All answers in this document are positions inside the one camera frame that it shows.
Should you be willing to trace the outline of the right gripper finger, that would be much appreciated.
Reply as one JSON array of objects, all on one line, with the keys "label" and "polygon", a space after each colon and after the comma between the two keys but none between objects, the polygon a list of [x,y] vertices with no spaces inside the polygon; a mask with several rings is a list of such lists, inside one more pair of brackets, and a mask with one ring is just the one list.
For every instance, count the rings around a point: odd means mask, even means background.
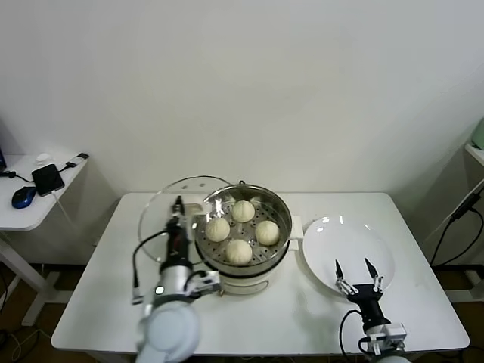
[{"label": "right gripper finger", "polygon": [[368,273],[372,278],[372,283],[366,284],[365,286],[367,288],[371,288],[374,292],[382,292],[384,276],[378,273],[376,267],[371,263],[371,261],[368,258],[365,258],[365,265],[367,266]]},{"label": "right gripper finger", "polygon": [[336,268],[336,277],[337,277],[335,285],[338,288],[338,290],[344,296],[356,295],[358,293],[358,289],[346,281],[343,275],[343,270],[341,269],[341,266],[337,259],[335,260],[335,268]]}]

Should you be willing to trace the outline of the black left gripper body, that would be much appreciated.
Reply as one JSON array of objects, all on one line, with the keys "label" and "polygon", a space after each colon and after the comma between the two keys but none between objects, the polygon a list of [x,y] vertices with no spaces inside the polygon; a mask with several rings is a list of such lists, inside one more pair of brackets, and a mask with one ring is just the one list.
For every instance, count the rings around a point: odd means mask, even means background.
[{"label": "black left gripper body", "polygon": [[166,259],[163,262],[163,267],[177,265],[191,267],[188,251],[190,240],[185,227],[182,227],[177,222],[170,221],[166,225],[166,231],[169,238],[167,240]]}]

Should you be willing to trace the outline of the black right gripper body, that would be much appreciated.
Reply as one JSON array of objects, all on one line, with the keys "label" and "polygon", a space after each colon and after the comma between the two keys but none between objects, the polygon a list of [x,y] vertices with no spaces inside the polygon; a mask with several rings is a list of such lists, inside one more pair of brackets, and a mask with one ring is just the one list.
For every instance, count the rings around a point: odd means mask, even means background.
[{"label": "black right gripper body", "polygon": [[383,296],[381,291],[375,291],[372,284],[357,284],[356,292],[347,295],[348,301],[355,303],[359,308],[362,316],[363,329],[368,330],[373,327],[389,324],[380,307],[379,301]]}]

